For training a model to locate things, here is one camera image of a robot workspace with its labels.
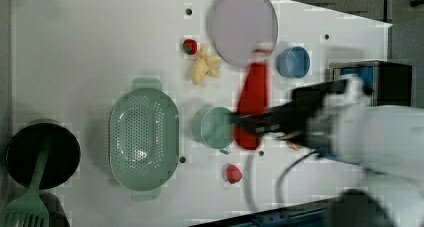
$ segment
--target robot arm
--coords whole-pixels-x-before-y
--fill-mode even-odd
[[[234,119],[252,134],[280,133],[280,140],[371,170],[328,209],[329,226],[351,219],[343,226],[422,227],[424,110],[370,107],[367,94],[361,79],[346,75],[336,82],[296,89],[289,103],[264,115]],[[383,212],[371,211],[376,209],[372,202]]]

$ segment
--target red strawberry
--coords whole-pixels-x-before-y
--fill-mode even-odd
[[[183,49],[188,55],[194,55],[197,52],[197,42],[192,39],[184,40]]]
[[[243,177],[241,171],[235,165],[229,165],[226,169],[227,180],[231,184],[237,183]]]

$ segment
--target white table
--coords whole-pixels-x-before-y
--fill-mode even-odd
[[[235,146],[226,156],[191,139],[190,120],[200,105],[233,109],[246,75],[224,63],[220,78],[191,84],[193,61],[180,51],[181,40],[193,36],[210,43],[206,17],[213,2],[12,0],[13,129],[51,118],[77,136],[80,166],[51,190],[73,227],[187,226],[334,197],[361,177],[355,166],[311,159],[276,186],[284,168],[307,150],[295,152],[267,138],[263,157]],[[272,105],[287,101],[295,87],[323,81],[332,61],[387,57],[388,25],[287,0],[272,2],[279,19],[275,53],[301,45],[312,58],[310,72],[299,80],[271,68]],[[185,16],[187,7],[193,8],[191,17]],[[178,106],[180,153],[188,161],[179,164],[158,199],[133,202],[108,164],[108,119],[133,79],[146,76],[158,78]],[[226,163],[239,165],[241,182],[224,181]],[[283,188],[284,204],[278,203],[277,188]]]

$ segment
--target small blue bowl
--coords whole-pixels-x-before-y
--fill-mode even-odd
[[[311,65],[308,52],[302,47],[293,47],[284,50],[277,57],[278,72],[287,78],[304,77]]]

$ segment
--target teal cup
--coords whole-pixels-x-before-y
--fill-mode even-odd
[[[196,141],[230,154],[233,142],[232,112],[224,107],[203,107],[193,117],[191,131]]]

